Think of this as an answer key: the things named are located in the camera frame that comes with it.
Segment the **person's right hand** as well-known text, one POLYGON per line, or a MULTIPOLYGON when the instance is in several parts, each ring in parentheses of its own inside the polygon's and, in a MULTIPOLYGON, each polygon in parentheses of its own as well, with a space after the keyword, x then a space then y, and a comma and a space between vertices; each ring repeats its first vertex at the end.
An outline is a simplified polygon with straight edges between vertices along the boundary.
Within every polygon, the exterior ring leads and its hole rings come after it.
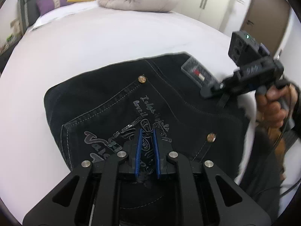
POLYGON ((263 117, 263 123, 269 128, 280 128, 289 115, 289 111, 281 107, 280 98, 284 98, 287 105, 293 109, 298 100, 298 93, 294 85, 290 84, 282 89, 271 86, 265 95, 256 93, 257 109, 263 117))

